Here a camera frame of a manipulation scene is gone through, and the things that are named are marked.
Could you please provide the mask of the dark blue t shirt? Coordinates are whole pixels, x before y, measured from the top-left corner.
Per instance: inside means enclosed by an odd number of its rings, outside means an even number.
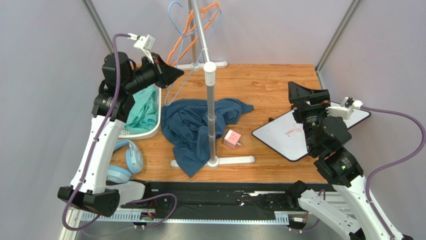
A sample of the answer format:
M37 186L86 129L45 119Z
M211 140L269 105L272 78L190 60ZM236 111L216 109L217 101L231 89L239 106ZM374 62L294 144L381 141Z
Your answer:
M235 125L241 115L253 111L251 104L236 98L215 102L215 138L220 139L228 125ZM203 99L180 99L161 109L161 131L174 145L178 166L193 177L210 159L208 103Z

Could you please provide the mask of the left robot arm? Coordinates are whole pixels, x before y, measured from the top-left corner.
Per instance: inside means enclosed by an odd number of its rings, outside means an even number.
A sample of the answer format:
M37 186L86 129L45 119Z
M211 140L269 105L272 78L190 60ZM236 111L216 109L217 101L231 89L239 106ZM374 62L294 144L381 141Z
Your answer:
M110 217L118 207L141 200L149 183L129 180L109 185L107 171L114 147L134 106L133 94L156 85L170 86L184 71L166 64L159 54L153 61L144 56L140 67L126 53L108 54L102 65L104 76L91 111L91 133L81 163L68 186L57 197L68 205L99 216Z

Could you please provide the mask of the orange plastic hanger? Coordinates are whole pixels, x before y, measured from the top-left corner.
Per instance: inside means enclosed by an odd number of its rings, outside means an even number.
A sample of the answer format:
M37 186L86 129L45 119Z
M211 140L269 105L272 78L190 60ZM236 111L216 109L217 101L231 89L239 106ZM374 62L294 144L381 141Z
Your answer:
M178 0L172 1L168 6L167 16L175 30L179 33L179 38L169 52L166 62L176 67L189 51L195 51L196 42L199 40L199 37L196 36L198 33L198 25L196 23L195 7L192 5L192 1L190 0L188 3L188 16L183 28L180 28L172 18L172 7L175 5L181 8L183 7ZM203 30L206 30L213 22L218 24L222 17L221 7L217 1L212 2L206 7L199 8L198 12L200 13Z

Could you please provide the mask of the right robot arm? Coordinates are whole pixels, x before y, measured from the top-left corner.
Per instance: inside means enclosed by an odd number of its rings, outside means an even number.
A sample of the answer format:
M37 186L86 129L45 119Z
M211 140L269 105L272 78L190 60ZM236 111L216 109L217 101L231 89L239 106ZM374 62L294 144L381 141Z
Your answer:
M293 81L288 84L288 100L295 121L302 125L308 155L315 158L317 171L344 199L351 215L322 199L302 181L287 190L290 206L313 214L345 240L409 239L375 202L361 165L345 148L352 139L346 120L363 103L346 97L333 107L328 90L307 88Z

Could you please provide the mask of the teal t shirt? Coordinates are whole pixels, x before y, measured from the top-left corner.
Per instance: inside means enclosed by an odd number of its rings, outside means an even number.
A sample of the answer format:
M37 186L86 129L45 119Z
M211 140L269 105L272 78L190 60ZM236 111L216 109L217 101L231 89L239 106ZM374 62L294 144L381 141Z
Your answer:
M155 128L158 123L158 99L154 85L132 95L134 105L129 112L124 128L131 134L144 134Z

